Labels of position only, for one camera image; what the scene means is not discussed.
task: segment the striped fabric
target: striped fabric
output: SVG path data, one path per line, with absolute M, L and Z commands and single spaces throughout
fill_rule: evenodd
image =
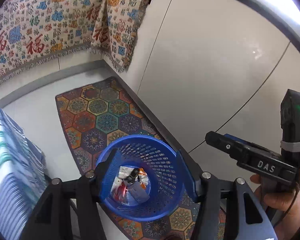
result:
M 0 109 L 0 232 L 17 240 L 46 187 L 42 153 Z

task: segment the colorful rug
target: colorful rug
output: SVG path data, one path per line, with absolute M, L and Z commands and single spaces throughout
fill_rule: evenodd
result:
M 94 170 L 102 150 L 120 137 L 144 134 L 162 139 L 114 77 L 57 95 L 56 103 L 66 141 L 81 174 Z M 155 221 L 131 221 L 104 206 L 103 209 L 130 240 L 162 240 L 170 235 L 186 240 L 191 237 L 199 206 L 184 192 L 173 212 Z M 223 239 L 226 215 L 222 210 L 219 220 L 217 239 Z
M 83 49 L 108 55 L 122 72 L 130 64 L 147 5 L 148 0 L 5 0 L 0 8 L 0 84 Z

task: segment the fringe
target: fringe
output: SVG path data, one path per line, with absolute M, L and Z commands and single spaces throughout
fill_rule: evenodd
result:
M 80 46 L 75 47 L 75 48 L 65 49 L 62 52 L 56 52 L 55 54 L 49 55 L 45 58 L 41 58 L 41 59 L 38 59 L 38 60 L 33 60 L 31 62 L 28 62 L 28 63 L 24 64 L 23 66 L 18 67 L 17 69 L 12 69 L 9 74 L 6 74 L 6 75 L 0 77 L 0 85 L 3 84 L 4 82 L 6 82 L 7 80 L 9 80 L 10 78 L 13 78 L 13 77 L 19 75 L 20 73 L 22 73 L 24 71 L 27 71 L 29 69 L 32 69 L 32 68 L 34 68 L 38 65 L 42 65 L 42 64 L 47 63 L 51 60 L 57 59 L 57 58 L 62 57 L 62 56 L 69 55 L 71 53 L 75 53 L 75 52 L 82 51 L 82 50 L 87 50 L 89 48 L 90 48 L 89 44 L 83 44 L 83 45 L 80 45 Z
M 124 66 L 124 65 L 120 66 L 118 63 L 116 63 L 115 60 L 113 59 L 111 53 L 107 50 L 101 49 L 100 47 L 91 46 L 89 48 L 89 52 L 93 53 L 93 54 L 99 53 L 101 55 L 107 56 L 111 60 L 112 66 L 119 74 L 121 74 L 126 68 L 126 66 Z

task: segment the cabinet door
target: cabinet door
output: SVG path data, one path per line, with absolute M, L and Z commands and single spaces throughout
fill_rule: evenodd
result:
M 260 90 L 218 133 L 228 133 L 280 153 L 280 103 L 287 89 L 300 92 L 300 53 L 292 44 Z M 229 155 L 206 143 L 190 155 L 204 171 L 219 179 L 243 177 L 250 183 L 251 172 L 237 167 Z
M 171 0 L 151 0 L 151 3 L 146 8 L 142 24 L 138 29 L 137 42 L 130 66 L 123 73 L 119 74 L 135 93 L 138 92 L 154 41 L 157 38 L 170 2 Z M 102 57 L 113 67 L 108 56 L 103 55 Z
M 138 96 L 190 151 L 257 91 L 288 43 L 236 0 L 172 0 Z

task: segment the trash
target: trash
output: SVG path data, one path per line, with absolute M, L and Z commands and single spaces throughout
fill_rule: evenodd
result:
M 129 186 L 128 191 L 138 203 L 146 202 L 150 198 L 150 196 L 138 182 Z
M 143 168 L 120 166 L 112 185 L 112 197 L 123 204 L 137 205 L 150 198 L 148 185 L 149 178 Z

